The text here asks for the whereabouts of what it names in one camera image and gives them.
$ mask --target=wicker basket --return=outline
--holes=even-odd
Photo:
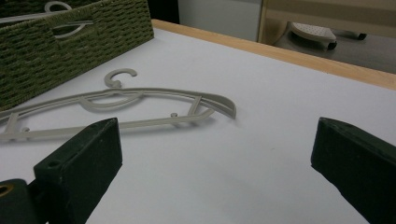
[[[153,38],[146,0],[66,1],[72,10],[0,28],[0,111]],[[0,1],[0,18],[42,13],[47,1],[28,2]],[[86,20],[93,24],[55,38],[54,27]]]

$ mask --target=white table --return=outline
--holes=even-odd
[[[196,125],[121,132],[123,166],[88,223],[367,223],[310,166],[318,119],[354,124],[396,145],[396,91],[332,76],[200,39],[155,29],[155,38],[25,105],[106,88],[118,68],[123,87],[226,96],[236,119],[216,112]],[[22,120],[33,129],[187,113],[168,98],[109,113],[80,105]],[[67,138],[1,142],[0,179],[34,179],[33,166]]]

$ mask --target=clothes hanger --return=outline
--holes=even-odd
[[[199,105],[210,105],[216,108],[218,111],[223,112],[232,119],[236,116],[236,106],[230,99],[216,94],[198,92],[198,91],[183,91],[174,89],[163,89],[163,88],[130,88],[122,89],[119,81],[113,81],[111,78],[119,73],[128,73],[131,76],[136,75],[136,71],[133,69],[118,69],[110,72],[105,77],[105,83],[107,86],[112,88],[103,91],[86,92],[82,94],[70,95],[63,98],[50,100],[47,102],[28,105],[20,108],[13,108],[6,111],[0,112],[0,122],[7,121],[6,129],[3,133],[0,133],[0,140],[20,139],[20,138],[36,138],[43,136],[53,135],[65,135],[73,134],[81,131],[85,127],[73,127],[73,128],[60,128],[52,130],[37,130],[33,131],[29,128],[22,128],[17,130],[16,124],[19,119],[28,117],[30,114],[37,111],[50,110],[54,107],[60,107],[63,105],[81,104],[85,109],[103,109],[110,107],[117,107],[126,105],[133,101],[137,101],[148,95],[172,95],[177,97],[184,97],[192,99],[191,107],[187,115],[179,116],[176,113],[171,114],[169,118],[159,119],[144,119],[134,120],[127,122],[120,122],[120,129],[130,129],[137,127],[147,127],[164,124],[177,124],[181,122],[194,122],[208,118],[215,112],[214,109],[208,108],[201,114],[197,113]],[[122,95],[126,98],[113,103],[98,104],[92,100],[102,99],[113,95]]]

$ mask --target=wall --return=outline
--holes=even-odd
[[[257,41],[262,0],[178,0],[180,24]]]

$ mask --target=hanger hook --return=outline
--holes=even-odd
[[[111,80],[112,77],[114,77],[117,74],[120,73],[128,73],[129,75],[131,75],[131,77],[135,77],[137,76],[137,72],[132,69],[132,68],[121,68],[121,69],[116,69],[114,71],[109,72],[106,76],[105,76],[105,84],[109,87],[109,88],[121,88],[121,82],[118,80]]]
[[[67,5],[67,4],[64,3],[64,2],[60,2],[60,1],[50,1],[50,2],[48,2],[46,5],[44,5],[44,10],[45,10],[46,12],[51,12],[50,8],[51,8],[52,6],[62,6],[62,7],[65,7],[66,10],[71,10],[71,9],[72,9],[69,5]]]

